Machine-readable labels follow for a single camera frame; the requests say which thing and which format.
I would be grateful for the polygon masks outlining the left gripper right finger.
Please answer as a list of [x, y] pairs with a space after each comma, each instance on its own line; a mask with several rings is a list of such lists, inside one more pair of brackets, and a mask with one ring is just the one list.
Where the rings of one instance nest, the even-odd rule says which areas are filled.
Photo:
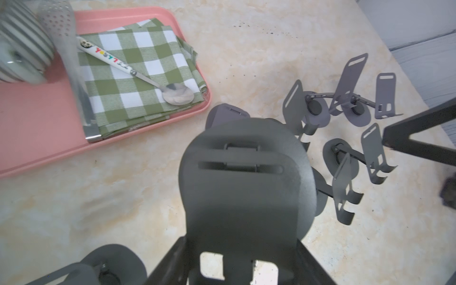
[[324, 270], [323, 266], [307, 250], [304, 244], [297, 240], [294, 258], [295, 285], [336, 285], [337, 283]]

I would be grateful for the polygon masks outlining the dark green phone stand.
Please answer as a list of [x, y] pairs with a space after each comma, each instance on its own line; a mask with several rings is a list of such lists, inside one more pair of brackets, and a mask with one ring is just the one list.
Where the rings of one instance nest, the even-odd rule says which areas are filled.
[[293, 135], [298, 136], [299, 142], [308, 151], [309, 142], [301, 142], [300, 139], [304, 134], [314, 135], [319, 125], [311, 124], [308, 112], [308, 105], [302, 87], [302, 82], [296, 80], [293, 87], [286, 96], [282, 113], [286, 121], [285, 125]]
[[304, 148], [282, 123], [249, 118], [205, 130], [179, 168], [192, 285], [248, 285], [254, 262], [271, 262], [278, 284], [296, 282], [299, 203], [316, 210]]
[[31, 285], [48, 285], [64, 278], [62, 285], [143, 285], [147, 271], [141, 259], [129, 248], [109, 244], [93, 250], [75, 262], [43, 277]]
[[350, 155], [351, 178], [355, 179], [359, 173], [359, 163], [366, 165], [370, 181], [375, 185], [382, 184], [386, 178], [378, 176], [378, 172], [390, 173], [395, 167], [387, 163], [380, 126], [373, 123], [361, 135], [362, 151], [359, 152], [340, 138], [332, 139], [323, 147], [323, 158], [332, 175], [342, 163], [346, 154]]
[[352, 189], [352, 166], [350, 154], [345, 154], [341, 164], [333, 176], [332, 185], [326, 183], [322, 174], [313, 170], [317, 189], [317, 210], [315, 216], [319, 216], [325, 209], [328, 197], [334, 200], [337, 220], [345, 225], [351, 225], [354, 213], [344, 209], [346, 202], [359, 204], [363, 194]]

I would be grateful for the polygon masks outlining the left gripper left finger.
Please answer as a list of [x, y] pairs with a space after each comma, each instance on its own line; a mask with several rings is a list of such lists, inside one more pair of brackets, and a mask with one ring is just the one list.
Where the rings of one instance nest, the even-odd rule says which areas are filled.
[[145, 285], [186, 285], [189, 274], [189, 250], [186, 236], [179, 237], [150, 274]]

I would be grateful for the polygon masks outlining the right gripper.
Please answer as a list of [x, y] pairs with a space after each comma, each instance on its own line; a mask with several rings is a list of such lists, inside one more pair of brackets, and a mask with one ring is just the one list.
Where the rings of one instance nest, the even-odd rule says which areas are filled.
[[[444, 165], [456, 165], [456, 150], [435, 144], [424, 135], [434, 127], [456, 119], [455, 98], [417, 115], [389, 125], [383, 130], [382, 145], [397, 152], [431, 160]], [[448, 178], [440, 192], [442, 204], [456, 209], [456, 179]]]

